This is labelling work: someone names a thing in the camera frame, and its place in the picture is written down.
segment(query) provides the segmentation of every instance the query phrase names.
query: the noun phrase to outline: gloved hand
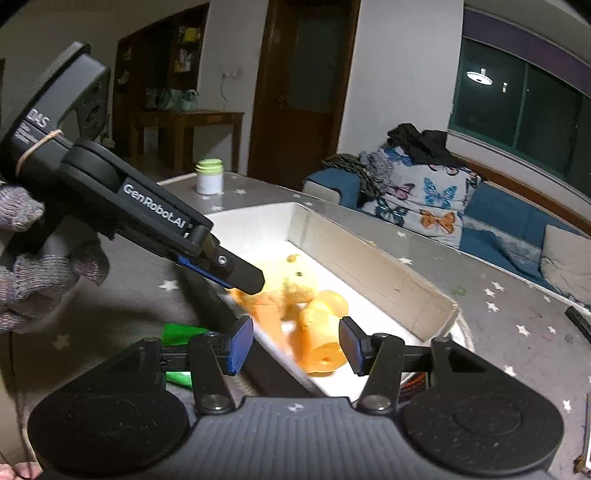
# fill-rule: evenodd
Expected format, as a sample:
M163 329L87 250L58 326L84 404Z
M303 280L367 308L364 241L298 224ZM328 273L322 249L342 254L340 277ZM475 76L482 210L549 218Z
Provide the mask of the gloved hand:
M11 468L10 465L6 463L0 463L0 480L15 480L17 478L37 478L41 475L43 471L38 463L30 463L29 465L26 462L17 463L14 465L14 470Z
M23 187L0 187L2 231L26 231L43 213L44 205ZM46 316L80 276L100 285L108 272L109 261L96 234L75 219L65 220L38 255L20 255L12 271L0 266L0 331Z

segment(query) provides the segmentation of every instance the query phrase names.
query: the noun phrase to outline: screw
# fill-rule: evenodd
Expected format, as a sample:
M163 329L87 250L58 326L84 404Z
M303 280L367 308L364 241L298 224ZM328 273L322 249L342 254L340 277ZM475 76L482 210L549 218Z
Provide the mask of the screw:
M207 410L219 411L230 406L230 400L223 395L205 395L201 399L201 406Z
M392 406L392 402L382 395L368 395L361 399L361 405L367 411L384 411Z
M390 335L388 333L374 333L371 336L371 346L374 348L378 348L382 345L384 339L388 338Z
M218 332L205 332L203 336L209 337L209 343L212 346L218 346L222 343L221 335Z

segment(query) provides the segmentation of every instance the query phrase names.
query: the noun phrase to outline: white box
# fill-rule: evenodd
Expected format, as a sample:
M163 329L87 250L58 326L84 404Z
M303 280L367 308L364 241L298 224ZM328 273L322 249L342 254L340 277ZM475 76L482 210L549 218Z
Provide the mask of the white box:
M428 345L449 332L458 305L396 258L298 203L274 203L208 215L224 248L247 261L278 260L300 253L314 265L319 290L333 290L348 302L350 316L367 333L385 332L407 345ZM284 322L284 331L293 325ZM255 336L304 386L329 396L356 400L367 377L349 364L330 375L308 376L257 328Z

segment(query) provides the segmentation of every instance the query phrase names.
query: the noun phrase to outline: white jar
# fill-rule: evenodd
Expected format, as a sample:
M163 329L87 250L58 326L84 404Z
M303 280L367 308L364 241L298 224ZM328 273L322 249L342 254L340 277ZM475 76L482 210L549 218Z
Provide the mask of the white jar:
M207 158L195 165L197 185L201 195L219 195L223 192L223 163L219 158Z

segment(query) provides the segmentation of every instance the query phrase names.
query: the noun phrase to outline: butterfly print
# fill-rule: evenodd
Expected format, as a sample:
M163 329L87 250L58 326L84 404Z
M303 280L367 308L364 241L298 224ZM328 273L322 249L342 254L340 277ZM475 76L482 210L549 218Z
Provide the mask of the butterfly print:
M450 235L453 233L454 223L456 223L456 215L453 212L446 213L442 217L437 217L428 210L419 210L419 213L421 214L421 225L427 230L435 225L435 228L440 226Z
M429 168L433 171L439 171L439 170L445 170L445 172L450 176L450 177L454 177L456 176L458 173L460 173L460 171L457 168L454 167L446 167L445 165L429 165Z
M398 185L390 182L388 193L390 195L394 195L398 200L407 200L408 195L410 195L410 192L413 188L415 188L415 186L416 185L414 183L405 183L399 187Z
M388 202L382 197L378 198L378 204L375 208L375 216L385 220L394 225L404 226L404 216L408 213L408 209L405 207L395 207L391 209Z
M400 162L405 167L413 166L413 161L408 155L401 155L394 148L386 148L384 153L395 163Z
M478 187L479 177L478 174L471 172L470 176L466 179L466 185L475 189Z
M452 206L450 200L453 200L456 192L457 186L453 185L451 187L446 188L443 193L439 193L437 191L437 187L435 184L428 179L427 177L424 178L425 186L425 204L431 207L441 207L449 210Z

